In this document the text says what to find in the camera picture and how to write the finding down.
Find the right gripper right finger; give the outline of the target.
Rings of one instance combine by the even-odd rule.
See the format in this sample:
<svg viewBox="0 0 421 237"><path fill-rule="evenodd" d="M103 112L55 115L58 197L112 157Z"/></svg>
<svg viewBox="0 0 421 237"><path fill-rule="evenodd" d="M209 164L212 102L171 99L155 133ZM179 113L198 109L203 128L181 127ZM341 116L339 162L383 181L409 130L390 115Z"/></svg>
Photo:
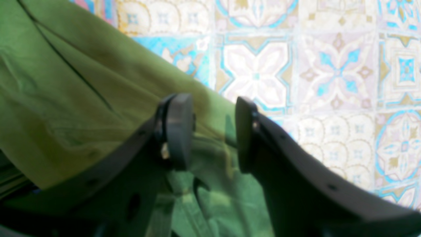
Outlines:
<svg viewBox="0 0 421 237"><path fill-rule="evenodd" d="M242 173L261 185L277 237L417 237L421 216L330 171L243 96L235 105Z"/></svg>

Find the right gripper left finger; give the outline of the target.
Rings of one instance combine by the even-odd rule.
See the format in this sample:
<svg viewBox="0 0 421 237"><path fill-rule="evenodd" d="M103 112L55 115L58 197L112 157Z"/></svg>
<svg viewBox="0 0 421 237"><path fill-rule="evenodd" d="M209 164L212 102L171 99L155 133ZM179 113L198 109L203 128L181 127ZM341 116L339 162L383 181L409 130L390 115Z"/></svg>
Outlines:
<svg viewBox="0 0 421 237"><path fill-rule="evenodd" d="M106 158L54 187L1 203L2 237L144 237L173 208L167 175L190 166L193 99L172 94Z"/></svg>

